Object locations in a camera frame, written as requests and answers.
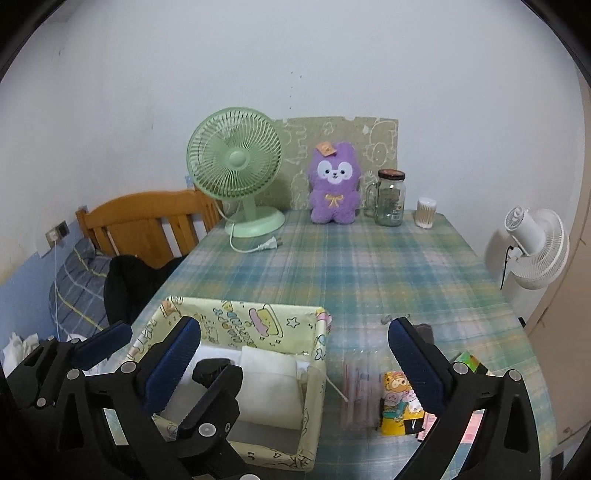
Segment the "cotton swab container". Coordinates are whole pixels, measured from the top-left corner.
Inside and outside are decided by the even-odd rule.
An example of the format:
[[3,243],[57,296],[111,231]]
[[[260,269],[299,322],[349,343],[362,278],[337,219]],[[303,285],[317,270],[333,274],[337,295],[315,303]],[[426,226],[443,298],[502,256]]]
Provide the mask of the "cotton swab container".
[[417,202],[417,211],[414,214],[414,223],[421,228],[431,228],[435,220],[437,202],[428,197],[420,197]]

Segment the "yellow bow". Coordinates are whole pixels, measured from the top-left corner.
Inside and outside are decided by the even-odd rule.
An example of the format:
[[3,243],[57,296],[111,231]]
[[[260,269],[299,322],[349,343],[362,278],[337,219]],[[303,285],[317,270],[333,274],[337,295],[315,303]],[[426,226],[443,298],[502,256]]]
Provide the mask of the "yellow bow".
[[329,207],[338,207],[339,202],[341,202],[345,198],[345,195],[331,195],[330,193],[327,193],[326,195],[324,195],[324,198],[326,200],[330,200]]

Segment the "tag on plush toy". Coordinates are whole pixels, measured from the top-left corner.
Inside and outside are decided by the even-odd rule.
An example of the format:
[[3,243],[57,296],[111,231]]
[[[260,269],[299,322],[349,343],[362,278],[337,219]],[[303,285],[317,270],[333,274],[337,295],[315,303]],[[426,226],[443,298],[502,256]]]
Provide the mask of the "tag on plush toy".
[[328,157],[329,155],[334,155],[336,153],[335,148],[330,142],[319,143],[316,145],[316,150],[318,150],[323,157]]

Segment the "plaid tablecloth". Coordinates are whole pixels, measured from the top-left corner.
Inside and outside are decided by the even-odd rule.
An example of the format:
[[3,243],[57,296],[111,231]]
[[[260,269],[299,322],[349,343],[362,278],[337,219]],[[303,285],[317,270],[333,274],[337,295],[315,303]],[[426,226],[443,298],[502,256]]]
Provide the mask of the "plaid tablecloth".
[[[140,333],[169,295],[296,305],[322,305],[333,316],[327,360],[337,383],[346,351],[387,348],[385,313],[411,314],[433,327],[436,345],[451,358],[468,350],[491,371],[516,368],[534,409],[542,459],[556,446],[550,398],[521,325],[483,262],[443,215],[431,230],[406,212],[399,228],[360,216],[352,225],[314,225],[307,210],[288,212],[275,233],[276,250],[238,254],[221,225],[212,230],[163,285],[133,325]],[[261,239],[236,239],[253,248]],[[111,357],[118,366],[128,348]],[[340,398],[328,389],[316,466],[310,479],[392,479],[418,446],[414,436],[343,433]],[[461,445],[444,478],[457,475],[469,446]],[[277,472],[283,478],[283,472]]]

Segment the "chair backrest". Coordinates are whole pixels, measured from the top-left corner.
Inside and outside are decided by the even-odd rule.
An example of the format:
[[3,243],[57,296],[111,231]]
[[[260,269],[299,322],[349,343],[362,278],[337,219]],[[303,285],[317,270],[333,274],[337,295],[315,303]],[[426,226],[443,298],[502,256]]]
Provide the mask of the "chair backrest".
[[169,221],[181,255],[187,255],[199,243],[191,220],[196,213],[208,232],[220,221],[215,200],[198,190],[134,193],[90,213],[80,209],[76,217],[83,235],[107,255],[136,255],[160,268],[174,258],[162,219]]

